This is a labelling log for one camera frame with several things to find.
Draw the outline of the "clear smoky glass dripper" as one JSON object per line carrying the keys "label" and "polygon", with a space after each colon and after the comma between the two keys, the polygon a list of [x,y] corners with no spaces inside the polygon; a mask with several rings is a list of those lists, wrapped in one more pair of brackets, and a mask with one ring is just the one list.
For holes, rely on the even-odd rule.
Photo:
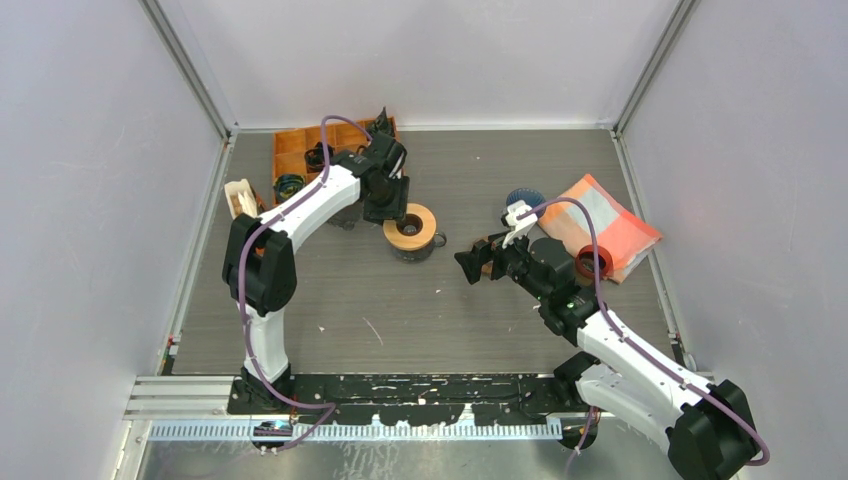
{"label": "clear smoky glass dripper", "polygon": [[333,214],[326,223],[345,231],[351,231],[361,219],[362,210],[357,205],[352,205],[350,208],[345,208]]}

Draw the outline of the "grey glass server jug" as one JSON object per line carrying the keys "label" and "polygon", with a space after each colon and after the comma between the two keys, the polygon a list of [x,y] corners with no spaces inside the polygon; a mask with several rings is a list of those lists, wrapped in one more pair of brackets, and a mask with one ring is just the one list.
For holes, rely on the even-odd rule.
{"label": "grey glass server jug", "polygon": [[446,234],[437,231],[433,238],[423,247],[414,250],[404,250],[395,245],[391,245],[391,250],[395,257],[403,262],[419,263],[429,258],[437,248],[444,247],[446,244]]}

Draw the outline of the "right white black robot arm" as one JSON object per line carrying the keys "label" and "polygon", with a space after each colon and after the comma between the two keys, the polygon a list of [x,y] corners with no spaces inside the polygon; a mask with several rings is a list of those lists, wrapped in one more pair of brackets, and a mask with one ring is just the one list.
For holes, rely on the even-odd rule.
{"label": "right white black robot arm", "polygon": [[579,283],[560,241],[493,234],[454,258],[471,284],[515,282],[538,301],[545,326],[579,348],[554,371],[565,409],[613,414],[655,442],[683,479],[729,479],[765,459],[741,388],[715,384],[639,337]]}

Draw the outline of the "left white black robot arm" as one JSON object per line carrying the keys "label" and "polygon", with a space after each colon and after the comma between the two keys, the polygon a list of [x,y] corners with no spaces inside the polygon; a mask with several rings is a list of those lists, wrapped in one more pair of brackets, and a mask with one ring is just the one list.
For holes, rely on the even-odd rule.
{"label": "left white black robot arm", "polygon": [[296,253],[321,225],[354,204],[361,204],[363,219],[371,223],[403,219],[410,185],[406,158],[395,137],[377,132],[357,151],[331,153],[319,176],[277,207],[232,221],[222,278],[237,302],[245,340],[241,379],[234,385],[240,409],[277,413],[292,405],[284,313],[297,288]]}

